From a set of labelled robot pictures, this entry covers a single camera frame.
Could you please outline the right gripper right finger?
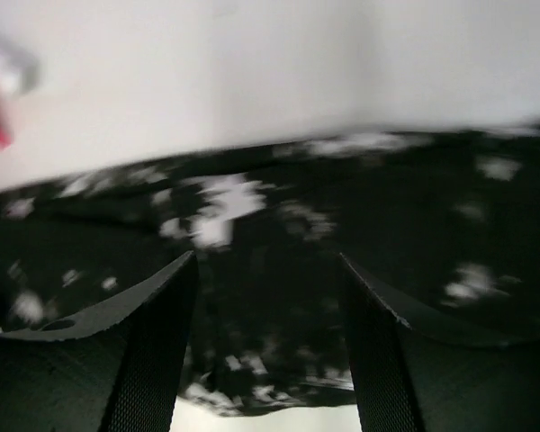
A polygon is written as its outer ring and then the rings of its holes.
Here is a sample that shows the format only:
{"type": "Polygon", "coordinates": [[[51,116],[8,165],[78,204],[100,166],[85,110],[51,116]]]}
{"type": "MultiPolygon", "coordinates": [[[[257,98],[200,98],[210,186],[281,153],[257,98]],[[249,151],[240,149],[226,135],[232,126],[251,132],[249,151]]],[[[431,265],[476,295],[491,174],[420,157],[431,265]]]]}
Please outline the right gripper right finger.
{"type": "Polygon", "coordinates": [[[364,431],[540,431],[540,339],[507,342],[339,258],[339,304],[364,431]]]}

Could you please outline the black white tie-dye trousers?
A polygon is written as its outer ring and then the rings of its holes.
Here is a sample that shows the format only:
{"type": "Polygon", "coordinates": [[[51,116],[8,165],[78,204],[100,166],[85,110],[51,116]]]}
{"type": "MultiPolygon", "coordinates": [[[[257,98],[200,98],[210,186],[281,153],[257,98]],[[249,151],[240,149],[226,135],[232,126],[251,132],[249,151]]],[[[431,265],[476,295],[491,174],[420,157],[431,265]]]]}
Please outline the black white tie-dye trousers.
{"type": "Polygon", "coordinates": [[[357,405],[339,258],[507,342],[540,339],[540,123],[168,157],[0,193],[0,338],[121,322],[193,253],[176,398],[222,417],[357,405]]]}

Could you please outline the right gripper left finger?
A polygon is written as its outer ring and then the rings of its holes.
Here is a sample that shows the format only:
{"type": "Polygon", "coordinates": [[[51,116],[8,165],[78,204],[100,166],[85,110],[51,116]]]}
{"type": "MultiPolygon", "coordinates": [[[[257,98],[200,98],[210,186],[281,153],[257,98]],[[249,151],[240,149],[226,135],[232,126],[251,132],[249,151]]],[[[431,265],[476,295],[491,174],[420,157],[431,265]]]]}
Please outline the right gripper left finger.
{"type": "Polygon", "coordinates": [[[121,322],[65,341],[0,337],[0,431],[168,431],[194,309],[186,253],[121,322]]]}

